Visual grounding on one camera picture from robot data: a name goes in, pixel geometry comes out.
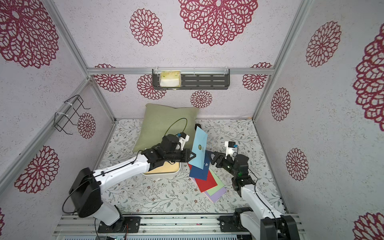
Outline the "red envelope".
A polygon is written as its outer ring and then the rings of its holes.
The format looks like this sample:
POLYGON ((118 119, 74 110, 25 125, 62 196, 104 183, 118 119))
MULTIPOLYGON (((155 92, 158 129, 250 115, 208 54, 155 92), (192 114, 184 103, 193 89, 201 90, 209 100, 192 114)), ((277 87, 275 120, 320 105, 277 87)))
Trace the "red envelope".
POLYGON ((188 166, 190 168, 190 178, 192 178, 196 182, 200 192, 203 193, 218 185, 209 170, 209 166, 205 166, 203 169, 197 168, 192 165, 188 166))

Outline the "lilac envelope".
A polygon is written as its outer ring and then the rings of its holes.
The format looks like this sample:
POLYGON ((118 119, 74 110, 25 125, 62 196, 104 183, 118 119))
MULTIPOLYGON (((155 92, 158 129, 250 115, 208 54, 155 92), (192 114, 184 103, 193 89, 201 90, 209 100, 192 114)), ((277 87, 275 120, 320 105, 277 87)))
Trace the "lilac envelope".
MULTIPOLYGON (((192 180, 199 186, 201 185, 203 188, 207 190, 215 187, 217 185, 216 181, 214 180, 214 178, 212 177, 211 179, 207 179, 206 181, 203 181, 203 180, 196 180, 194 178, 192 178, 192 180)), ((206 191, 204 192, 204 194, 210 199, 210 201, 212 203, 216 203, 226 192, 227 190, 225 189, 225 187, 223 187, 221 190, 219 190, 218 192, 216 192, 215 194, 213 194, 212 196, 210 196, 209 194, 206 193, 206 191)))

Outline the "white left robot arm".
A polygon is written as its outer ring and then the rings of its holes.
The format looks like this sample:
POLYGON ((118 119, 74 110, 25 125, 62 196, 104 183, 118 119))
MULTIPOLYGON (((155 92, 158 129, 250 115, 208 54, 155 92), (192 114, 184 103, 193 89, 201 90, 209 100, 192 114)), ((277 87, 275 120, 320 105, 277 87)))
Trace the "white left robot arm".
POLYGON ((159 144, 138 151, 134 158, 125 162, 94 171, 90 168, 80 170, 69 191, 75 213, 80 218, 95 218, 116 232, 120 231, 125 218, 118 207, 102 199, 102 193, 131 177, 159 168, 165 162, 189 162, 196 157, 185 147, 189 138, 186 133, 165 135, 159 144))

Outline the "light green envelope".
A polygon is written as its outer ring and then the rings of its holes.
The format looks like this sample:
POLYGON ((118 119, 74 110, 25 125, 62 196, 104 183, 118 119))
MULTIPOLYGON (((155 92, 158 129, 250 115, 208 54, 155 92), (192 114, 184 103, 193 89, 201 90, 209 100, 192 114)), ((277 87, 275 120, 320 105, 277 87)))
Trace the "light green envelope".
POLYGON ((210 173, 213 175, 214 180, 216 181, 217 185, 209 190, 206 191, 207 194, 212 196, 219 190, 221 190, 225 185, 224 183, 219 179, 219 177, 215 174, 214 171, 210 170, 210 173))

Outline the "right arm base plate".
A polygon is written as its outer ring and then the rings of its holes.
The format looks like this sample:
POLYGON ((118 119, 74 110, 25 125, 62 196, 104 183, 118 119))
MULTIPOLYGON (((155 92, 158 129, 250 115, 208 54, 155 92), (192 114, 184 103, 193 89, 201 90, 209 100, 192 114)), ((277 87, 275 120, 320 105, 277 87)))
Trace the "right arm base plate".
POLYGON ((235 226, 234 216, 219 216, 220 231, 223 233, 235 233, 240 230, 235 226))

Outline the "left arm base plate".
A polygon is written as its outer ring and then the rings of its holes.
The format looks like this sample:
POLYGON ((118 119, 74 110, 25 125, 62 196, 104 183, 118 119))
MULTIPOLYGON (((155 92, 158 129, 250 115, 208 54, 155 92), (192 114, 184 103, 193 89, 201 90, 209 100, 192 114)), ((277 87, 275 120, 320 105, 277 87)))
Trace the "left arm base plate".
POLYGON ((99 227, 97 228, 97 233, 138 233, 141 219, 141 217, 124 217, 111 226, 107 226, 104 222, 100 222, 99 227))

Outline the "pale yellow envelope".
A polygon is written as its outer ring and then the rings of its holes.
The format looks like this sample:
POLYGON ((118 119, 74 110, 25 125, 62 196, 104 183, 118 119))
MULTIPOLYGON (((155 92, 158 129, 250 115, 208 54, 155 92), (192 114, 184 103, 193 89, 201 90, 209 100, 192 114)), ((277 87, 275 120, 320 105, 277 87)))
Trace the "pale yellow envelope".
POLYGON ((146 172, 146 175, 156 175, 156 174, 174 174, 177 173, 180 169, 179 163, 171 164, 169 162, 165 162, 163 166, 153 169, 151 171, 146 172))

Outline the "light blue envelope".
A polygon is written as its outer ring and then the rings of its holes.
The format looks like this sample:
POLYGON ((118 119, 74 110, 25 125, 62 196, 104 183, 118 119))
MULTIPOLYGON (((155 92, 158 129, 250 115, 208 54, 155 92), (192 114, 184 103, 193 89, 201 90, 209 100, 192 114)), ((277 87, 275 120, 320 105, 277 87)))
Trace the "light blue envelope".
POLYGON ((191 153, 192 159, 189 161, 189 165, 202 170, 204 169, 207 140, 208 134, 200 127, 197 127, 191 153))

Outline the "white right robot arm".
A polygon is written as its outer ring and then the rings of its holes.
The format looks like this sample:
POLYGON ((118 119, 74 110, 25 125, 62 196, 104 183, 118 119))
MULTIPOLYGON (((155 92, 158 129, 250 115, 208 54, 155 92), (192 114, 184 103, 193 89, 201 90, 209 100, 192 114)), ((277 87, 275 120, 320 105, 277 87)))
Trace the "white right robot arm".
POLYGON ((297 223, 291 215, 284 215, 275 209, 257 190, 257 180, 250 174, 249 158, 235 154, 208 151, 211 165, 230 173, 235 192, 249 205, 237 208, 231 217, 221 216, 221 231, 246 232, 256 240, 299 240, 297 223))

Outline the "dark blue envelope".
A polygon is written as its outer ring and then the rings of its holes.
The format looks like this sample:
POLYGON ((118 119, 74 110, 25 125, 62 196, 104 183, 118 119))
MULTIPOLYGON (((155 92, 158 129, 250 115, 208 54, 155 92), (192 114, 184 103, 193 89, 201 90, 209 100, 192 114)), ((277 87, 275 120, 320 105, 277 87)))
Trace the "dark blue envelope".
POLYGON ((190 168, 189 177, 198 179, 198 180, 203 180, 203 181, 207 180, 209 167, 211 163, 211 153, 212 153, 211 151, 206 151, 203 169, 197 168, 192 165, 188 165, 190 168))

